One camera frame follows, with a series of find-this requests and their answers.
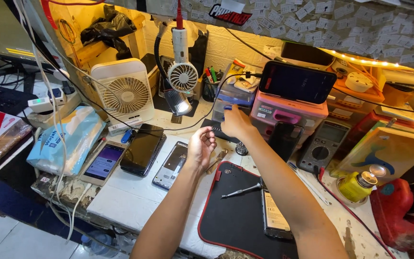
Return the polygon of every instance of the pen holder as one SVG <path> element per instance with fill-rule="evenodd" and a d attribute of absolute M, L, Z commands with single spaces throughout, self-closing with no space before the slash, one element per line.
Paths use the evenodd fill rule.
<path fill-rule="evenodd" d="M 221 78 L 223 77 L 222 72 L 216 72 L 217 81 L 215 83 L 209 82 L 207 75 L 202 75 L 202 84 L 204 91 L 202 92 L 202 97 L 208 102 L 213 102 L 215 100 L 215 93 L 217 92 L 218 84 L 220 84 Z"/>

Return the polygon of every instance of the gold smartphone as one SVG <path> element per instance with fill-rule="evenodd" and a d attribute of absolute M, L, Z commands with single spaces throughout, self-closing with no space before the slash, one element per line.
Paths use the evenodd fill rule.
<path fill-rule="evenodd" d="M 79 179 L 97 186 L 104 186 L 127 149 L 126 144 L 107 141 L 90 162 Z"/>

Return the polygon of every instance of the white fan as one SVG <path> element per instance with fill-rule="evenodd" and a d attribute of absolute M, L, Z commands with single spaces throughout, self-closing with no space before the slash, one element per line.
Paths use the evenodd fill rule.
<path fill-rule="evenodd" d="M 97 64 L 91 69 L 91 76 L 109 89 L 94 83 L 98 95 L 108 112 L 121 121 L 134 118 L 141 122 L 154 116 L 154 105 L 146 67 L 139 59 L 125 59 Z M 112 125 L 120 123 L 108 116 Z"/>
<path fill-rule="evenodd" d="M 196 68 L 188 61 L 188 32 L 186 29 L 172 30 L 173 55 L 175 61 L 167 77 L 173 89 L 179 92 L 191 91 L 197 84 Z"/>

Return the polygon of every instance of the marker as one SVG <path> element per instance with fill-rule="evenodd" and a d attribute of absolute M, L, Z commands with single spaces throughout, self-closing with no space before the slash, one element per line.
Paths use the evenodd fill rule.
<path fill-rule="evenodd" d="M 212 76 L 210 75 L 208 68 L 206 68 L 206 76 L 207 76 L 208 81 L 210 83 L 213 83 L 213 79 L 212 79 Z"/>
<path fill-rule="evenodd" d="M 213 82 L 216 82 L 217 81 L 217 75 L 215 74 L 215 69 L 213 69 L 213 66 L 210 67 L 210 71 L 212 72 Z"/>

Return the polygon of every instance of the multimeter dial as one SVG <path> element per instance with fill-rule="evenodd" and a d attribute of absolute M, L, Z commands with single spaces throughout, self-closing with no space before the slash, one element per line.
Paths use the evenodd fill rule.
<path fill-rule="evenodd" d="M 324 160 L 329 154 L 330 151 L 326 147 L 318 146 L 312 150 L 312 156 L 317 160 Z"/>

